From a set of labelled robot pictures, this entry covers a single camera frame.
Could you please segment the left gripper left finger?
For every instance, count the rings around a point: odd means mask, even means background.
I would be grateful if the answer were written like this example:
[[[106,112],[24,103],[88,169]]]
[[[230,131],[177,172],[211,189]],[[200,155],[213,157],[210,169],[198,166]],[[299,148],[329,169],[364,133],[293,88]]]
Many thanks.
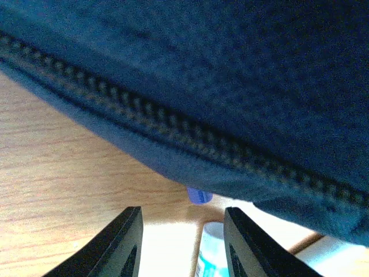
[[[141,207],[127,207],[45,276],[138,276],[142,236]]]

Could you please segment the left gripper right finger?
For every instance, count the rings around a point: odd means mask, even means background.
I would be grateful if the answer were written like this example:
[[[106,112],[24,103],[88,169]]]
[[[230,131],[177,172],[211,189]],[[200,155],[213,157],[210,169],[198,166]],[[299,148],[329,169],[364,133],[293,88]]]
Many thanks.
[[[239,208],[225,209],[224,243],[230,276],[320,276],[286,251]]]

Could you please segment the green white glue stick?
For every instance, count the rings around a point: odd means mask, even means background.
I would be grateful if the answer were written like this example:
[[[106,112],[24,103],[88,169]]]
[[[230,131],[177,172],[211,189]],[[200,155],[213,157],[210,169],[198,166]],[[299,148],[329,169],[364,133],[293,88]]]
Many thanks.
[[[194,276],[229,277],[223,222],[204,224]]]

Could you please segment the navy blue backpack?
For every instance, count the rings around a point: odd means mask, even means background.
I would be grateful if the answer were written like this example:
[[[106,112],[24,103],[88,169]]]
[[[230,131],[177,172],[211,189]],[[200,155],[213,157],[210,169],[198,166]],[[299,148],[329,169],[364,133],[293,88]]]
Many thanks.
[[[368,245],[367,1],[2,1],[1,69],[171,180]]]

